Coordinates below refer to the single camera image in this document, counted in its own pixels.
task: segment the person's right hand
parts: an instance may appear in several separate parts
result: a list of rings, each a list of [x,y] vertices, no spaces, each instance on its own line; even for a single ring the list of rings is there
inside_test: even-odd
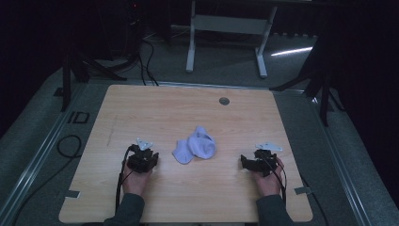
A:
[[[284,165],[279,158],[277,158],[277,162],[279,165],[277,166],[275,173],[281,180],[281,172],[284,168]],[[262,173],[257,171],[252,171],[251,174],[255,179],[256,185],[258,186],[259,192],[262,196],[279,195],[281,185],[279,184],[279,180],[274,173],[270,173],[270,175],[266,177],[263,177]]]

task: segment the hand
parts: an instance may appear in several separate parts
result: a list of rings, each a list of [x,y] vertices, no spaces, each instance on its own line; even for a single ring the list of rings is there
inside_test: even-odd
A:
[[[123,171],[123,179],[126,178],[122,184],[123,192],[132,193],[139,196],[143,196],[144,190],[147,183],[150,180],[152,174],[152,169],[148,172],[138,173],[129,169],[127,164],[125,164]]]
[[[281,171],[284,168],[284,165],[279,158],[277,158],[277,162],[279,165],[277,166],[275,173],[281,180]],[[262,177],[262,173],[257,171],[252,171],[251,174],[255,179],[256,185],[258,186],[259,192],[262,196],[279,195],[281,185],[274,173],[270,173],[270,175],[266,177]]]

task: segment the sleeve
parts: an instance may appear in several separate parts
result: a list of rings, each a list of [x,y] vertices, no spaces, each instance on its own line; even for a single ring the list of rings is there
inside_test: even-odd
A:
[[[280,195],[264,196],[256,201],[260,226],[293,225]]]
[[[138,195],[126,193],[116,215],[104,221],[104,226],[138,226],[144,210],[144,200]]]

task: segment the light blue cloth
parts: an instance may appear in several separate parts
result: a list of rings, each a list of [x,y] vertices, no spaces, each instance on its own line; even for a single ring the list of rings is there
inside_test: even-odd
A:
[[[194,156],[208,159],[215,155],[215,140],[202,126],[197,126],[196,130],[188,139],[181,139],[177,142],[177,147],[173,155],[181,164],[188,164]]]

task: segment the aluminum rail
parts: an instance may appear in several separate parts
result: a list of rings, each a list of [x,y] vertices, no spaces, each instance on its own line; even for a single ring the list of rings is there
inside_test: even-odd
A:
[[[44,161],[46,160],[54,144],[56,143],[56,140],[58,139],[59,134],[63,126],[65,125],[65,122],[67,121],[68,116],[71,114],[73,104],[79,98],[85,87],[86,84],[76,85],[69,107],[65,110],[65,112],[61,112],[61,114],[58,116],[55,124],[53,125],[50,132],[47,134],[44,141],[41,143],[35,156],[27,165],[24,172],[18,179],[15,187],[12,189],[10,195],[8,196],[8,199],[6,200],[0,211],[0,224],[2,226],[11,224],[15,214],[17,213],[22,202],[24,201],[24,197],[29,190],[29,187],[31,187],[32,183],[34,182],[42,165],[44,164]]]

